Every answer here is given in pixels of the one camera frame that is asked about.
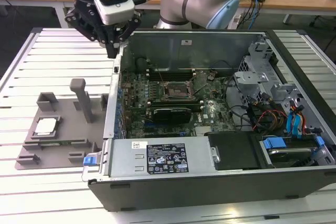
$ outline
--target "table leg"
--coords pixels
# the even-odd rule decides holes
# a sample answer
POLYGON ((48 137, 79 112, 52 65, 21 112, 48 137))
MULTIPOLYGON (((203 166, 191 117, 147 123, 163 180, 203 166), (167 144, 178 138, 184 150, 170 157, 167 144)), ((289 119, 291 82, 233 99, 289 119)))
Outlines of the table leg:
POLYGON ((6 7, 4 5, 0 5, 0 16, 6 17, 8 15, 8 12, 6 10, 6 7))
POLYGON ((290 21, 290 18, 291 18, 291 17, 292 17, 291 14, 287 14, 287 15, 285 16, 284 20, 283 20, 283 23, 284 23, 284 24, 288 24, 289 21, 290 21))
POLYGON ((67 13, 66 8, 62 3, 56 3, 57 5, 54 6, 54 9, 56 11, 59 24, 61 25, 61 28, 69 28, 68 23, 65 21, 65 15, 67 13))

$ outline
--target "power supply label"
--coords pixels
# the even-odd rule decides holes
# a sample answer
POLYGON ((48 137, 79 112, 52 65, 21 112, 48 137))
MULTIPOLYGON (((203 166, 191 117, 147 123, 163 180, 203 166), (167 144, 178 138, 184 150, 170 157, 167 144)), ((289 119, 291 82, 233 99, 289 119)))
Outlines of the power supply label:
POLYGON ((149 174, 189 172, 184 144, 147 145, 147 172, 149 174))

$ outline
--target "black wire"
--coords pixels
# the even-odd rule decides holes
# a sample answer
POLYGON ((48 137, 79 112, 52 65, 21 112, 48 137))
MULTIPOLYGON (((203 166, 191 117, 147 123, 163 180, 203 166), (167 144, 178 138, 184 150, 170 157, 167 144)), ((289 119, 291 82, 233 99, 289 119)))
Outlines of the black wire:
POLYGON ((246 21, 251 20, 252 14, 254 13, 254 10, 255 10, 255 8, 256 8, 256 4, 257 4, 257 3, 256 3, 255 0, 251 0, 250 7, 249 7, 249 9, 247 10, 247 12, 244 13, 243 18, 242 18, 242 20, 239 22, 237 28, 239 28, 241 25, 243 25, 246 21))
POLYGON ((17 11, 17 13, 25 20, 25 21, 27 21, 29 24, 30 24, 30 26, 33 28, 33 25, 32 25, 32 23, 30 22, 30 21, 28 21, 26 18, 25 18, 25 16, 23 15, 23 14, 21 14, 19 11, 18 11, 18 7, 15 7, 14 5, 12 5, 8 0, 4 0, 4 1, 6 1, 7 3, 8 3, 8 5, 10 5, 11 7, 13 7, 16 11, 17 11))
POLYGON ((239 130, 241 131, 242 130, 242 128, 243 128, 243 126, 251 126, 251 125, 243 125, 243 118, 240 118, 240 125, 236 125, 236 126, 240 126, 240 128, 239 128, 239 130))
POLYGON ((331 38, 331 40, 329 41, 329 43, 327 44, 327 46, 325 47, 325 49, 323 50, 323 52, 326 52, 326 50, 328 49, 328 47, 331 45, 331 43, 334 41, 334 39, 336 39, 336 35, 334 37, 331 38))
POLYGON ((217 61, 215 61, 214 63, 212 63, 212 64, 209 66, 209 68, 213 70, 212 66, 213 66, 214 64, 218 63, 218 62, 224 62, 225 64, 227 64, 227 65, 232 69, 233 72, 235 72, 235 69, 234 69, 234 68, 232 67, 232 65, 229 64, 229 62, 227 62, 226 60, 217 60, 217 61))
POLYGON ((252 122, 251 122, 249 119, 246 119, 246 118, 243 117, 242 115, 239 115, 237 112, 231 110, 231 113, 232 113, 233 115, 236 115, 237 117, 241 118, 242 120, 248 122, 250 125, 252 125, 252 122))

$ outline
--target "white table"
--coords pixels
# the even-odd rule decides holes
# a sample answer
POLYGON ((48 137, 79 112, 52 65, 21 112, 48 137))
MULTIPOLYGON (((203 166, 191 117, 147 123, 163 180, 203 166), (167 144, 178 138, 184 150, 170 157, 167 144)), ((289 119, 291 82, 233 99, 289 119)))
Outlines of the white table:
POLYGON ((52 91, 58 98, 67 98, 73 95, 68 88, 73 77, 85 78, 91 96, 107 93, 112 61, 97 42, 89 42, 73 29, 44 29, 29 35, 0 81, 0 223, 306 224, 336 220, 336 184, 295 200, 106 212, 81 181, 80 167, 16 170, 15 158, 37 111, 39 93, 52 91), (265 220, 265 215, 280 219, 265 220))

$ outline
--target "wooden desk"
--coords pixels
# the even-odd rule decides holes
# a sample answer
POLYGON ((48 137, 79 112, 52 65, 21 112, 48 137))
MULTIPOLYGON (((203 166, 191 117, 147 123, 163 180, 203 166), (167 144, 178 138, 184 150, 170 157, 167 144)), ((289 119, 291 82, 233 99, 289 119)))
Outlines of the wooden desk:
MULTIPOLYGON (((240 0, 240 7, 249 7, 250 0, 240 0)), ((262 10, 283 9, 286 10, 307 10, 307 11, 334 11, 336 12, 336 1, 334 0, 266 0, 262 10)))

